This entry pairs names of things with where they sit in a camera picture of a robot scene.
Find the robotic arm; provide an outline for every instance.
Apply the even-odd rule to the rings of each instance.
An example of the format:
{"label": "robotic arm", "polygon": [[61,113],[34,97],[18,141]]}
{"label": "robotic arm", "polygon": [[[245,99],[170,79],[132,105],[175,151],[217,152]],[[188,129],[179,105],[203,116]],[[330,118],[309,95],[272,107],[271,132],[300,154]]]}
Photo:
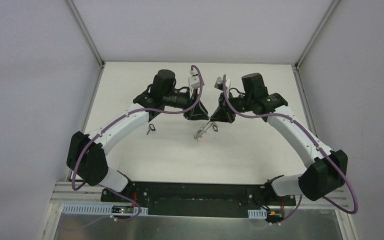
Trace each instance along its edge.
{"label": "robotic arm", "polygon": [[[263,117],[263,120],[274,127],[298,153],[307,170],[303,174],[293,176],[277,176],[264,185],[277,196],[305,195],[308,199],[316,201],[331,191],[344,185],[345,181],[321,154],[318,148],[322,147],[330,159],[346,174],[348,157],[342,151],[333,151],[329,146],[321,142],[310,131],[309,134],[317,141],[316,147],[310,138],[293,122],[295,114],[288,106],[288,102],[278,93],[269,94],[264,85],[263,77],[259,73],[252,73],[242,77],[245,93],[233,97],[229,92],[230,80],[226,80],[226,88],[229,102],[239,113],[253,112],[255,115],[273,114]],[[223,80],[219,77],[214,86],[223,91]],[[236,114],[227,105],[224,93],[220,94],[219,106],[210,121],[233,123]],[[276,114],[287,115],[292,120],[285,119]]]}
{"label": "robotic arm", "polygon": [[[153,83],[138,95],[120,115],[88,134],[76,132],[71,137],[67,166],[74,171],[81,152],[87,149],[81,157],[77,174],[90,186],[101,185],[121,192],[129,179],[122,173],[108,167],[106,155],[133,130],[152,121],[161,112],[147,110],[135,112],[134,110],[146,108],[164,111],[166,106],[183,110],[189,109],[197,101],[198,89],[202,87],[198,73],[191,70],[190,74],[189,87],[176,89],[175,73],[166,69],[158,71]],[[186,111],[183,116],[192,121],[209,119],[208,111],[200,101],[195,107]]]}

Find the metal frame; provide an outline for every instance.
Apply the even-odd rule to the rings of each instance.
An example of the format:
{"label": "metal frame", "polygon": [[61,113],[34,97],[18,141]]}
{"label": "metal frame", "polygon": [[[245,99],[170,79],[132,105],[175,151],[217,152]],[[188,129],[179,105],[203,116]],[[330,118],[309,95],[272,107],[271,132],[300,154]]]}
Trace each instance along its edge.
{"label": "metal frame", "polygon": [[[76,22],[78,29],[80,30],[81,34],[83,35],[86,44],[88,45],[90,51],[92,52],[94,58],[98,62],[98,64],[101,66],[101,69],[99,71],[98,78],[96,80],[96,84],[93,90],[93,94],[91,96],[87,113],[85,116],[85,119],[82,123],[81,129],[84,131],[86,128],[86,124],[89,119],[89,115],[92,110],[92,105],[95,100],[95,96],[99,87],[99,83],[101,81],[105,62],[102,60],[101,55],[99,54],[99,51],[92,40],[92,37],[89,34],[88,29],[85,26],[85,23],[74,3],[73,0],[64,0],[67,8],[69,9],[70,13],[73,16],[74,21]],[[299,91],[299,96],[301,98],[301,104],[304,108],[304,114],[306,118],[306,122],[308,125],[309,130],[317,136],[316,127],[314,125],[313,121],[313,115],[311,106],[309,103],[309,99],[307,97],[305,88],[303,86],[303,83],[301,81],[300,77],[300,67],[303,64],[304,60],[306,59],[307,55],[309,54],[310,50],[313,48],[315,43],[317,42],[317,39],[319,38],[321,32],[325,28],[327,22],[331,18],[333,12],[338,7],[341,0],[332,0],[329,7],[327,8],[326,12],[324,13],[321,21],[317,25],[317,28],[315,29],[314,33],[312,34],[308,44],[306,45],[304,51],[302,52],[299,60],[295,64],[291,64],[292,71],[295,77],[295,82],[297,89]],[[73,191],[71,188],[71,182],[67,182],[70,179],[71,176],[71,170],[68,172],[66,176],[66,181],[59,181],[55,184],[55,188],[52,193],[52,197],[50,199],[50,203],[48,206],[48,210],[46,212],[45,220],[42,225],[39,239],[40,240],[53,240],[55,237],[55,233],[58,227],[58,222],[60,219],[61,212],[63,210],[64,204],[95,204],[95,205],[108,205],[111,203],[108,202],[101,202],[101,194],[103,187],[100,186],[88,186],[85,185],[81,190],[79,191]],[[347,208],[349,206],[350,201],[348,201],[348,192],[347,189],[339,188],[330,194],[327,195],[331,199],[333,199],[335,202],[337,202],[340,206]],[[121,205],[120,202],[114,202],[114,205]],[[294,206],[286,206],[286,209],[293,209]],[[344,240],[358,240],[357,232],[355,230],[355,226],[352,220],[352,217],[340,210],[337,210],[334,206],[332,206],[330,203],[325,201],[324,199],[320,199],[317,201],[311,201],[303,196],[300,209],[317,209],[317,210],[335,210],[336,216],[338,219],[339,228],[342,233],[342,237]]]}

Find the white tabletop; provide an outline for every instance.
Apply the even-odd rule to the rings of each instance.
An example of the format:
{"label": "white tabletop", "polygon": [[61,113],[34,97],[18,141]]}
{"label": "white tabletop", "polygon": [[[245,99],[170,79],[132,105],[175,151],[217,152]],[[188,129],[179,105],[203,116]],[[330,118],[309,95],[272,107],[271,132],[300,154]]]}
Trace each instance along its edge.
{"label": "white tabletop", "polygon": [[[197,63],[205,86],[201,101],[212,115],[218,106],[217,77],[226,74],[231,86],[243,90],[241,77],[260,73],[268,92],[281,94],[305,124],[305,115],[290,65]],[[153,82],[160,69],[176,74],[180,88],[188,85],[191,63],[107,62],[87,122],[86,132],[102,127]],[[178,111],[166,107],[168,111]],[[106,157],[108,165],[134,181],[263,184],[278,175],[303,173],[294,149],[262,119],[236,116],[232,124],[217,123],[199,141],[193,136],[206,121],[189,121],[182,114],[160,114],[151,121],[156,131],[141,126]]]}

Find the white table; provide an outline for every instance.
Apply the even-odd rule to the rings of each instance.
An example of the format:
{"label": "white table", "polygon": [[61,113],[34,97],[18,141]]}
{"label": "white table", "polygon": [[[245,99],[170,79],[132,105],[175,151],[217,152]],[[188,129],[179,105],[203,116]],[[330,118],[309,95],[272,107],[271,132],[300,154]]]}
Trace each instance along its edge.
{"label": "white table", "polygon": [[[281,94],[305,124],[305,115],[290,65],[197,63],[205,86],[201,101],[212,115],[221,91],[217,77],[226,74],[231,86],[243,90],[241,77],[261,73],[269,93]],[[96,93],[86,132],[106,124],[124,111],[153,82],[160,69],[176,74],[176,88],[188,85],[191,63],[107,62]],[[166,107],[169,111],[178,111]],[[160,114],[151,121],[156,131],[142,126],[117,144],[106,157],[108,165],[134,181],[217,184],[263,184],[278,175],[303,173],[294,149],[262,119],[236,116],[233,124],[217,123],[199,141],[193,135],[206,121],[188,121],[182,114]]]}

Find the black joint cover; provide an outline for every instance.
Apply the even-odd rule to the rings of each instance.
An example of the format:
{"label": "black joint cover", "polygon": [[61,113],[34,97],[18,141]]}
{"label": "black joint cover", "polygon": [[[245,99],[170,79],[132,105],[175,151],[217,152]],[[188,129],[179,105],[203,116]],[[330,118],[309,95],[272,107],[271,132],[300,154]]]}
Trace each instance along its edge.
{"label": "black joint cover", "polygon": [[[67,156],[67,166],[71,170],[74,170],[80,153],[90,140],[89,135],[80,131],[76,132],[71,137],[70,148]],[[93,142],[83,155],[78,167],[77,175],[79,175],[90,186],[95,186],[105,178],[107,173],[108,165],[105,158],[105,152],[100,144]]]}
{"label": "black joint cover", "polygon": [[[332,151],[329,157],[346,175],[348,157],[344,151]],[[342,179],[325,157],[323,159],[315,159],[315,163],[311,164],[298,180],[302,193],[312,201],[320,199],[343,186],[344,183],[344,179]]]}

